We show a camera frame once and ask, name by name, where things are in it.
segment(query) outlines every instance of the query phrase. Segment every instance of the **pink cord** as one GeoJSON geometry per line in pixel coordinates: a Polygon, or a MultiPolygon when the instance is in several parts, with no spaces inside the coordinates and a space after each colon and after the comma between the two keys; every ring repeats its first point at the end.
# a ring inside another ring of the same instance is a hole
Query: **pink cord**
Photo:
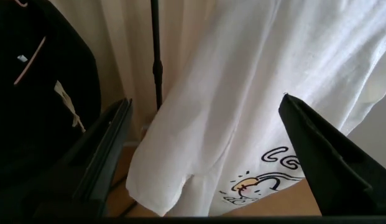
{"type": "Polygon", "coordinates": [[[35,57],[37,56],[38,54],[38,51],[41,49],[41,47],[43,46],[44,42],[46,40],[46,36],[43,37],[43,39],[41,40],[41,43],[39,44],[37,50],[34,52],[34,54],[32,55],[29,63],[25,66],[25,68],[23,69],[23,72],[19,75],[19,77],[17,77],[16,81],[14,81],[13,85],[17,85],[18,82],[23,78],[23,76],[25,75],[25,73],[28,71],[31,63],[34,61],[35,57]]]}
{"type": "Polygon", "coordinates": [[[27,7],[28,5],[29,5],[29,3],[28,2],[26,2],[26,3],[21,3],[19,0],[14,0],[16,3],[18,3],[18,5],[19,6],[21,6],[21,7],[27,7]]]}

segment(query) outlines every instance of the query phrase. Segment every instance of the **beige curtain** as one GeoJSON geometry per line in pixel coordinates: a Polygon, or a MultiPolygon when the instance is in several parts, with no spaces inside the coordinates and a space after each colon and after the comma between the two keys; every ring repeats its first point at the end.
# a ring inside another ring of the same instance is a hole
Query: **beige curtain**
{"type": "MultiPolygon", "coordinates": [[[[134,100],[133,136],[156,114],[149,0],[50,0],[93,52],[103,109],[134,100]]],[[[163,99],[200,39],[216,0],[159,0],[163,99]]]]}

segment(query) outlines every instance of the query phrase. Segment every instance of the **cartoon print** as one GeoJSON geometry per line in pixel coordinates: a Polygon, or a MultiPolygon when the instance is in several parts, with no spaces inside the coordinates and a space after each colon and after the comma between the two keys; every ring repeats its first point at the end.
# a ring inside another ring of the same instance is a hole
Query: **cartoon print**
{"type": "MultiPolygon", "coordinates": [[[[279,158],[275,155],[287,152],[287,147],[278,147],[275,149],[266,152],[262,156],[262,161],[264,162],[277,162],[279,158]]],[[[300,163],[296,156],[286,156],[280,160],[282,166],[296,170],[300,167],[300,163]]],[[[283,172],[269,172],[266,174],[261,174],[256,177],[248,177],[240,180],[238,183],[234,184],[231,187],[232,192],[236,192],[235,197],[225,196],[223,197],[223,202],[230,202],[234,205],[247,205],[249,203],[255,202],[256,200],[272,194],[278,191],[279,188],[282,188],[282,185],[289,181],[299,181],[304,177],[293,177],[291,175],[285,174],[283,172]]]]}

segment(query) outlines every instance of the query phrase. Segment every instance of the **wooden floor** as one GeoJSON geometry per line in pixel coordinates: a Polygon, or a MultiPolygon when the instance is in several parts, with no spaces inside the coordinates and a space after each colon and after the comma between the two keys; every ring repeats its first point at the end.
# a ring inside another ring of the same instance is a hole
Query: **wooden floor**
{"type": "MultiPolygon", "coordinates": [[[[125,147],[118,162],[118,167],[114,175],[113,183],[117,182],[126,175],[133,153],[134,147],[125,147]]],[[[133,203],[125,189],[125,182],[114,189],[108,197],[107,205],[110,217],[118,217],[123,211],[133,203]]],[[[257,202],[245,207],[233,210],[225,217],[246,217],[246,216],[307,216],[321,215],[316,201],[306,180],[294,186],[272,194],[257,202]]],[[[156,214],[141,205],[131,210],[127,217],[156,217],[156,214]]]]}

